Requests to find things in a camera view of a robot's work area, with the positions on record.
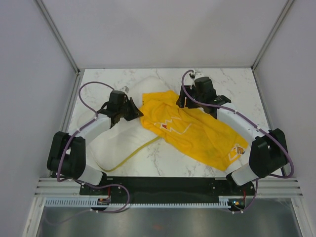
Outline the yellow pillowcase with logo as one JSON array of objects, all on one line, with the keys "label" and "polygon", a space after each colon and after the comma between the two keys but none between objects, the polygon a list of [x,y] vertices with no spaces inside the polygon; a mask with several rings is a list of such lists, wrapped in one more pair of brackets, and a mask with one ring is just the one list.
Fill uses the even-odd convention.
[{"label": "yellow pillowcase with logo", "polygon": [[200,109],[179,108],[177,99],[171,90],[144,93],[141,125],[181,153],[222,171],[245,153],[248,143],[232,128]]}]

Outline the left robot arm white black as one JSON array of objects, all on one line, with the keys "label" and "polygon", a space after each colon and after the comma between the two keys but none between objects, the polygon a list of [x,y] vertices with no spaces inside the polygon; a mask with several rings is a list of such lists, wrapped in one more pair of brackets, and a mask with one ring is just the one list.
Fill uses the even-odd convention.
[{"label": "left robot arm white black", "polygon": [[47,160],[47,168],[57,177],[91,184],[98,195],[108,189],[105,173],[86,163],[86,146],[102,133],[114,127],[121,118],[131,121],[142,117],[133,99],[122,91],[113,90],[109,100],[95,112],[95,117],[79,129],[54,134]]}]

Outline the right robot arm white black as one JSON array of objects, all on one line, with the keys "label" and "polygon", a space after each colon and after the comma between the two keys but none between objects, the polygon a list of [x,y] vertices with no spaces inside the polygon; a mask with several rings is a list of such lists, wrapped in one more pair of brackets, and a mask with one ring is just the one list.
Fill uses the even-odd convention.
[{"label": "right robot arm white black", "polygon": [[203,108],[205,113],[231,127],[250,145],[248,163],[227,175],[228,193],[237,195],[246,183],[273,176],[287,164],[294,168],[284,132],[261,128],[238,112],[229,98],[217,95],[209,77],[195,77],[192,85],[182,84],[176,104],[180,108]]}]

